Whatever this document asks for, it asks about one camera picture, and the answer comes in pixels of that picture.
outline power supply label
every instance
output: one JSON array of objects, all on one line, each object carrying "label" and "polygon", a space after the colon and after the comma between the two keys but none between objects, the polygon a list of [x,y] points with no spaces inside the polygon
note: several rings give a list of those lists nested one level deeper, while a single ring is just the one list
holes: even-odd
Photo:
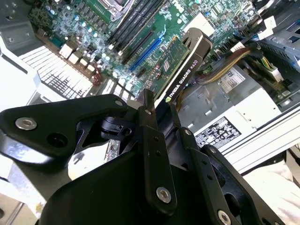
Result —
[{"label": "power supply label", "polygon": [[219,85],[228,94],[232,89],[245,80],[235,68],[231,68],[220,80]]},{"label": "power supply label", "polygon": [[241,132],[226,117],[222,117],[195,138],[200,148],[206,144],[221,148],[240,135]]}]

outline barcode label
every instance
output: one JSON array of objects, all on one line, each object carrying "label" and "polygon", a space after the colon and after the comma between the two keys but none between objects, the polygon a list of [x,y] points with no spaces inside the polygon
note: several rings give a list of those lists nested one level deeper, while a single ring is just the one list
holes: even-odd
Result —
[{"label": "barcode label", "polygon": [[242,83],[245,78],[235,69],[231,68],[219,81],[219,85],[225,93],[229,93],[232,89]]},{"label": "barcode label", "polygon": [[170,64],[169,64],[168,60],[166,60],[164,63],[165,72],[167,72],[169,68],[170,68]]}]

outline sticker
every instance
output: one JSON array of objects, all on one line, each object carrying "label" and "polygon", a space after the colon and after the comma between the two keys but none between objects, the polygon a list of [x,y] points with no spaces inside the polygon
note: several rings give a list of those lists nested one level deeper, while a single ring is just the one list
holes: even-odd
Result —
[{"label": "sticker", "polygon": [[245,80],[235,68],[231,68],[220,80],[219,85],[223,88],[225,93],[229,93],[232,89],[238,86]]},{"label": "sticker", "polygon": [[230,51],[235,52],[235,51],[237,51],[239,49],[242,49],[242,48],[245,48],[245,46],[241,42],[239,42],[232,49],[230,49]]},{"label": "sticker", "polygon": [[286,97],[286,96],[290,95],[290,92],[289,92],[288,90],[286,90],[285,92],[282,93],[282,95],[283,95],[284,97]]},{"label": "sticker", "polygon": [[170,64],[169,64],[168,60],[166,60],[164,63],[165,72],[167,72],[169,68],[170,68]]},{"label": "sticker", "polygon": [[273,29],[273,28],[277,27],[274,16],[271,16],[271,17],[265,19],[264,24],[266,25],[267,29]]},{"label": "sticker", "polygon": [[226,117],[222,117],[195,138],[200,148],[206,144],[221,148],[240,135],[241,132]]}]

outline yellow cable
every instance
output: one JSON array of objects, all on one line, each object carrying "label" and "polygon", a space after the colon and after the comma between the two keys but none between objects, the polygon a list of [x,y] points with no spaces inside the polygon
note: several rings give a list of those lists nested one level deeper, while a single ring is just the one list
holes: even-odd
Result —
[{"label": "yellow cable", "polygon": [[215,82],[219,80],[224,74],[226,74],[240,59],[244,58],[245,56],[250,54],[250,50],[244,52],[237,58],[235,58],[232,62],[230,62],[228,65],[226,65],[224,68],[222,68],[213,78],[205,81],[206,84]]}]

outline wire bundle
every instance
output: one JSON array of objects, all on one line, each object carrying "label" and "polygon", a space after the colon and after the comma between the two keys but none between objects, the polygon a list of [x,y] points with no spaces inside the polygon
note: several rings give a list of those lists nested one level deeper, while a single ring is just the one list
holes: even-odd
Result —
[{"label": "wire bundle", "polygon": [[239,60],[251,53],[249,48],[242,48],[227,57],[225,63],[211,73],[204,75],[202,72],[198,74],[195,81],[197,84],[206,85],[219,80],[224,76]]},{"label": "wire bundle", "polygon": [[275,67],[267,60],[266,57],[262,57],[261,62],[268,71],[273,71],[275,69]]}]

